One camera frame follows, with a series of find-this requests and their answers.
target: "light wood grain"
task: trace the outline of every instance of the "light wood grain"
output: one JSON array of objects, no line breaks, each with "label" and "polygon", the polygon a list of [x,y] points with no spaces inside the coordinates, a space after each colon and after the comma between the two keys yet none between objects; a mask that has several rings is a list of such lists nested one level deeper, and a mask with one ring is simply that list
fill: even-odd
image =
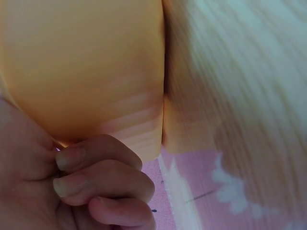
[{"label": "light wood grain", "polygon": [[218,149],[250,201],[306,216],[307,1],[164,7],[167,151]]}]

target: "skin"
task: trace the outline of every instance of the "skin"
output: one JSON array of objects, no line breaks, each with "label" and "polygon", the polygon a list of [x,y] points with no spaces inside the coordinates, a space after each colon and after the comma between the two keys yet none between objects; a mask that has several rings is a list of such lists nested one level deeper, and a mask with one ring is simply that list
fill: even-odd
[{"label": "skin", "polygon": [[154,230],[153,182],[118,140],[57,152],[51,137],[0,98],[0,229]]}]

